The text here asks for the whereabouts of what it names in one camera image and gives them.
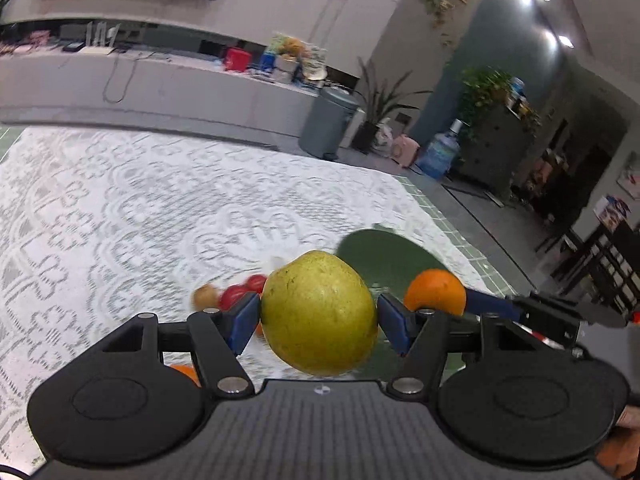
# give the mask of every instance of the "metal screw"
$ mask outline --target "metal screw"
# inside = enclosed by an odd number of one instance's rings
[[[422,381],[415,377],[400,377],[392,383],[392,386],[396,392],[407,395],[419,394],[424,388]]]
[[[226,394],[241,394],[249,387],[249,383],[242,377],[225,377],[218,381],[218,389]]]

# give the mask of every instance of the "red apple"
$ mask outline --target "red apple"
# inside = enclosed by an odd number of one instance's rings
[[[264,283],[267,281],[267,277],[264,274],[254,274],[249,276],[244,282],[244,286],[249,290],[262,294],[264,289]]]
[[[246,293],[251,292],[244,285],[231,285],[222,293],[218,300],[218,308],[220,310],[229,310],[236,302]]]

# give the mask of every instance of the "blue handle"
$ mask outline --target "blue handle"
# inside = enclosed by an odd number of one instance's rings
[[[228,311],[223,313],[222,334],[231,351],[239,356],[260,322],[260,296],[255,292],[245,294]]]
[[[465,311],[482,316],[493,312],[499,317],[509,319],[511,321],[520,321],[522,310],[514,306],[510,300],[497,298],[484,292],[478,292],[472,288],[466,290],[466,307]]]
[[[396,298],[388,294],[378,297],[378,324],[394,350],[404,356],[412,344],[411,328],[414,314]]]

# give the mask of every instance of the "green plate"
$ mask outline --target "green plate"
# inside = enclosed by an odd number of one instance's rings
[[[351,266],[370,289],[388,289],[400,301],[424,270],[449,270],[411,240],[379,229],[363,229],[345,236],[335,255]]]
[[[340,242],[335,255],[360,275],[374,296],[376,292],[390,292],[400,301],[410,283],[424,270],[449,270],[429,251],[383,229],[364,229],[347,235]],[[452,354],[447,361],[447,368],[457,370],[461,364],[460,357]],[[388,381],[400,365],[401,358],[380,330],[369,360],[354,370],[353,374],[361,380]]]

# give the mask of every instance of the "white bag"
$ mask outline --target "white bag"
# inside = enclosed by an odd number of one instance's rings
[[[381,156],[391,156],[391,144],[394,142],[394,137],[391,128],[386,125],[389,121],[390,119],[387,117],[378,123],[378,131],[371,143],[371,149]]]

